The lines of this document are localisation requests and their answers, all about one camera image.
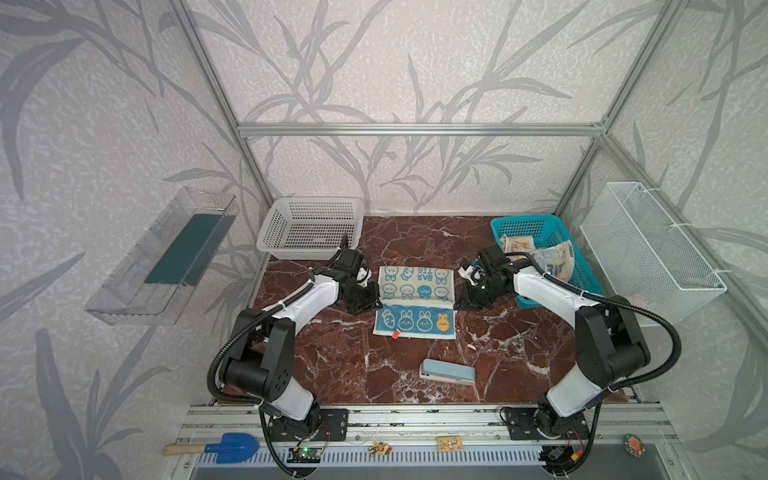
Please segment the white perforated plastic basket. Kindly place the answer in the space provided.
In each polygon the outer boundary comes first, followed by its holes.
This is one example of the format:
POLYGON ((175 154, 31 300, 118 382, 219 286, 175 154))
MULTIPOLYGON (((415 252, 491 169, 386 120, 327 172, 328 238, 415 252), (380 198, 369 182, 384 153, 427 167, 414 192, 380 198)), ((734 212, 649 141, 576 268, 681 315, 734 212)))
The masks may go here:
POLYGON ((364 202, 348 197, 284 197, 262 222, 257 248, 279 260, 328 260, 358 247, 364 202))

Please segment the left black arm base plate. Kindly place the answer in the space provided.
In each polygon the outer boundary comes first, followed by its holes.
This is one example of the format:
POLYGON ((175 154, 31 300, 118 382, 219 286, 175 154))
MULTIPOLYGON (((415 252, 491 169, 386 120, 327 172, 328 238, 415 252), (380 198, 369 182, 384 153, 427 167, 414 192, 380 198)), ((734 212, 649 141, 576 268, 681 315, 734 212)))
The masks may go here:
POLYGON ((349 410, 319 408, 311 410, 305 420, 285 416, 267 420, 267 433, 271 441, 329 441, 342 442, 347 438, 349 410))

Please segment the teal perforated plastic basket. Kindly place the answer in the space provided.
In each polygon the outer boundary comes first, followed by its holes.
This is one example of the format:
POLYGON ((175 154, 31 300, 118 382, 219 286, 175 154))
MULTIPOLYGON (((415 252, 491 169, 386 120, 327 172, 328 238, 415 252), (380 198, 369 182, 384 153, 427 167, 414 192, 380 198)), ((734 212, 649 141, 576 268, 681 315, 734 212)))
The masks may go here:
POLYGON ((564 223, 558 217, 552 215, 502 217, 493 219, 490 225, 497 243, 507 251, 516 251, 516 248, 505 247, 503 237, 506 239, 531 237, 533 246, 526 245, 525 249, 532 250, 538 265, 562 281, 568 272, 568 268, 565 266, 566 261, 555 260, 554 254, 539 253, 539 250, 552 249, 555 251, 560 244, 570 242, 573 253, 573 268, 567 283, 594 294, 604 294, 591 268, 575 245, 564 223))

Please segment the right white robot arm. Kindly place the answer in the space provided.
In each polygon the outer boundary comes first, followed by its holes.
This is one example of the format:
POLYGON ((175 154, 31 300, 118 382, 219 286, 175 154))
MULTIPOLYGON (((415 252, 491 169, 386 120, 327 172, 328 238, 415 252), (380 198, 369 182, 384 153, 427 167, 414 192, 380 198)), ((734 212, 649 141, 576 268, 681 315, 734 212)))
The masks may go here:
POLYGON ((564 434, 584 411, 597 408, 614 392, 667 373, 681 357, 681 337, 668 320, 621 296, 604 297, 560 280, 530 253, 506 253, 494 244, 476 260, 461 261, 458 274, 464 287, 454 304, 457 311, 489 310, 502 297, 525 297, 573 328, 575 365, 537 401, 534 425, 546 438, 564 434), (637 372, 650 364, 652 355, 640 316, 661 326, 671 340, 666 360, 641 375, 637 372))

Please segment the blue bunny pattern towel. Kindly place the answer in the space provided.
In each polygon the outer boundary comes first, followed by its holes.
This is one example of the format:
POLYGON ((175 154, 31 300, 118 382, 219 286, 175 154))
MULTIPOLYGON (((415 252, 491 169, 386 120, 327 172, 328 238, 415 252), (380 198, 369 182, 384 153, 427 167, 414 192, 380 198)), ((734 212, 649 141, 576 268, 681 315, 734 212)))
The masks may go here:
POLYGON ((456 339, 452 270, 382 266, 378 280, 382 308, 376 312, 374 335, 456 339))

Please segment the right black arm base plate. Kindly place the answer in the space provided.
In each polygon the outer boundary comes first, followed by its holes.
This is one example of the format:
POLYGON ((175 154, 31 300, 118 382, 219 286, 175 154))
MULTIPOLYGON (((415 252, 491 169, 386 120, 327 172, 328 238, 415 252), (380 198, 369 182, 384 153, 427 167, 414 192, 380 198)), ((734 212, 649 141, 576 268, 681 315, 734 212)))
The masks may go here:
POLYGON ((504 406, 499 411, 511 440, 565 440, 577 434, 581 440, 589 436, 589 427, 583 414, 559 417, 548 409, 504 406))

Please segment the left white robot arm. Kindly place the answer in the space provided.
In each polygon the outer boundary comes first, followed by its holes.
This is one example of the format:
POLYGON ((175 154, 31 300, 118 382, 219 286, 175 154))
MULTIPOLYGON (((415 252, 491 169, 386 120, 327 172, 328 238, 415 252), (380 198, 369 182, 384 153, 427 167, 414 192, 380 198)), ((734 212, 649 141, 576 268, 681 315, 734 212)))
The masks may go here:
POLYGON ((283 419, 304 433, 317 430, 319 403, 293 377, 295 341, 318 313, 338 302, 350 315, 382 308, 371 270, 347 235, 330 260, 309 271, 300 288, 263 310, 240 312, 230 339, 208 369, 210 394, 222 402, 255 405, 261 414, 283 419))

